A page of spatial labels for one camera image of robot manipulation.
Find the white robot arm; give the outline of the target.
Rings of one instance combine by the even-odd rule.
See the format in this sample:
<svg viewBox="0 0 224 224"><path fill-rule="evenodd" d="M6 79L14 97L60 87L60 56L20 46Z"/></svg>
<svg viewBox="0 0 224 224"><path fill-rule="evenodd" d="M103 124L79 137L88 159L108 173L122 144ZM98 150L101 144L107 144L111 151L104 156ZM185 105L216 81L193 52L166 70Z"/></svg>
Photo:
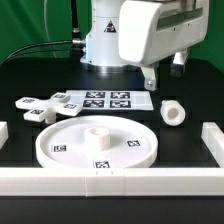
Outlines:
<svg viewBox="0 0 224 224"><path fill-rule="evenodd" d="M92 26L81 62L101 73L140 70L144 87L157 87L159 62L173 58L180 77L189 49L206 36L209 0L91 0Z"/></svg>

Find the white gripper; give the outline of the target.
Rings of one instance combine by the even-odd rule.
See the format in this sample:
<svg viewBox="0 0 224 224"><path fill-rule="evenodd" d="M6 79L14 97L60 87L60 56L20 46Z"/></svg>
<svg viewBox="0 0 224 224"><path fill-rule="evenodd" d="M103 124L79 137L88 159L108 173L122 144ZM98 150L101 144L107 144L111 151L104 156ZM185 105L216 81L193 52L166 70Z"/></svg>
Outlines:
<svg viewBox="0 0 224 224"><path fill-rule="evenodd" d="M154 62L175 54L170 75L181 77L188 48L206 36L208 17L209 0L126 0L119 15L119 55L129 64L142 67L144 87L155 91L158 64Z"/></svg>

